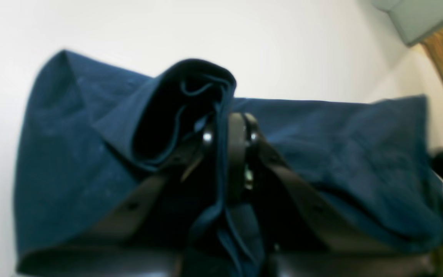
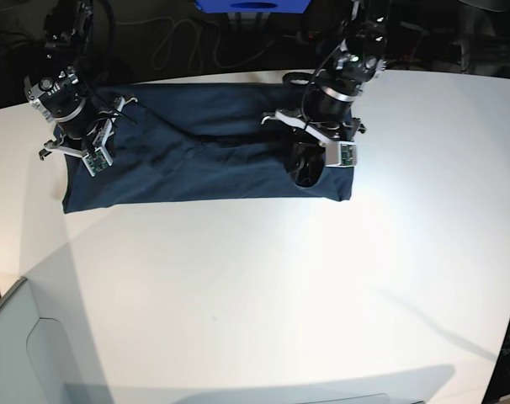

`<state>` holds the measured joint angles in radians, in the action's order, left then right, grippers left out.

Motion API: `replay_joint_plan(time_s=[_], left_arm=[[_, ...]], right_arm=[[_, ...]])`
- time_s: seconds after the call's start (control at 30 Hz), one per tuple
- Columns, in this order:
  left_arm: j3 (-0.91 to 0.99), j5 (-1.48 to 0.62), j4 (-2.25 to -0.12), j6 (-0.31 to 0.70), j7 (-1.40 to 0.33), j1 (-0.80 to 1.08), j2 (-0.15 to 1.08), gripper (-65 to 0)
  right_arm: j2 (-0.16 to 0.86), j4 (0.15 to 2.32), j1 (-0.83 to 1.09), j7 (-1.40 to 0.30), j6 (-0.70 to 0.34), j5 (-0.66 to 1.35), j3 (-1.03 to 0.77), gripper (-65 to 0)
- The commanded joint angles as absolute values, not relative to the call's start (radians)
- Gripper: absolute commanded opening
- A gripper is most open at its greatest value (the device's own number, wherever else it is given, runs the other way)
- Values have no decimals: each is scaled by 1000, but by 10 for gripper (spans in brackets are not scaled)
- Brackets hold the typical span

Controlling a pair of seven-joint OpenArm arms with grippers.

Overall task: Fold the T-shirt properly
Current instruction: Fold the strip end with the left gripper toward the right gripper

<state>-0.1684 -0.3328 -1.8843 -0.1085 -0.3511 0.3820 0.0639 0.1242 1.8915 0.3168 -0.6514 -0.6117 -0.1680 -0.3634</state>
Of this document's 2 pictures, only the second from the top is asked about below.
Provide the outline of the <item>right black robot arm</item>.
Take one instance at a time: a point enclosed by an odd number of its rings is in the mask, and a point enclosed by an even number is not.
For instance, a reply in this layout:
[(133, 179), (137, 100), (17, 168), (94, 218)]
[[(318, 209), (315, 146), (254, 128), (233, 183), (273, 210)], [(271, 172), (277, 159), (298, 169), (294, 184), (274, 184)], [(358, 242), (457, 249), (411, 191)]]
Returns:
[(98, 85), (107, 76), (115, 39), (115, 18), (108, 1), (98, 3), (106, 14), (109, 34), (106, 51), (92, 48), (93, 1), (59, 1), (45, 17), (40, 64), (24, 78), (28, 103), (58, 130), (39, 152), (41, 160), (53, 153), (82, 160), (91, 176), (113, 165), (109, 138), (115, 121), (129, 119), (123, 112), (134, 96), (105, 99)]

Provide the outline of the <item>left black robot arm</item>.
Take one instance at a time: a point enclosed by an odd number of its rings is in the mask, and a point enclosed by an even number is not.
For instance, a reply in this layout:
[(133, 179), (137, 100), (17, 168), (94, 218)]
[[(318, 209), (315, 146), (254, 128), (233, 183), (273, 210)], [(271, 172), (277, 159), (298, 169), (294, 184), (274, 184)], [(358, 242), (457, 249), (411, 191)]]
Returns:
[(301, 92), (295, 109), (266, 113), (295, 135), (287, 172), (302, 188), (314, 186), (323, 170), (353, 168), (358, 153), (355, 135), (366, 128), (351, 115), (365, 84), (385, 70), (389, 1), (354, 1), (341, 22), (337, 43), (312, 73), (288, 72), (282, 83)]

